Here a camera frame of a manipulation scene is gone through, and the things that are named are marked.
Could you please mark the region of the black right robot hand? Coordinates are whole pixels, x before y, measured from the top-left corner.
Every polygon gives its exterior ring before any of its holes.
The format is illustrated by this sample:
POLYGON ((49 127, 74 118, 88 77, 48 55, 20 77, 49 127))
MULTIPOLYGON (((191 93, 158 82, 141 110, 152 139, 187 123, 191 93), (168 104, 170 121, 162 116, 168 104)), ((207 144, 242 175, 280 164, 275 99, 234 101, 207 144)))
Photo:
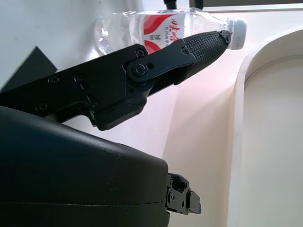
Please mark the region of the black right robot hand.
POLYGON ((171 212, 200 214, 199 196, 164 160, 64 123, 84 115, 112 129, 230 42, 222 30, 154 53, 134 44, 62 71, 34 48, 0 92, 1 226, 166 227, 171 212))

